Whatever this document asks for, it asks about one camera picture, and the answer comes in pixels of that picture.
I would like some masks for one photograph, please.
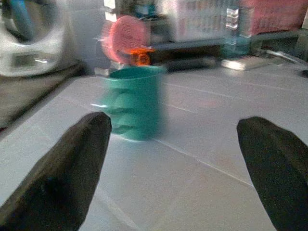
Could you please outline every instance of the pink basket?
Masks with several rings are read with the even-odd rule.
[[[308,0],[241,0],[254,8],[252,35],[299,29],[304,21]]]

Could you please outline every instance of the plastic container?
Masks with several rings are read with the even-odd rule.
[[[241,6],[253,8],[252,35],[301,28],[308,0],[241,0]]]
[[[224,38],[226,11],[234,0],[166,0],[163,4],[171,26],[170,40],[185,42]]]

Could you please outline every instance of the floor tile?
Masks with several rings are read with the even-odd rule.
[[[251,187],[200,168],[152,231],[274,231]]]

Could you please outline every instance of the orange object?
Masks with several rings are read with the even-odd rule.
[[[150,65],[151,59],[148,53],[154,52],[152,48],[134,48],[128,53],[131,55],[130,64],[134,66]]]

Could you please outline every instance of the white basket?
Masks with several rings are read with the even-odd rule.
[[[170,40],[185,42],[224,38],[226,11],[234,0],[165,0]]]

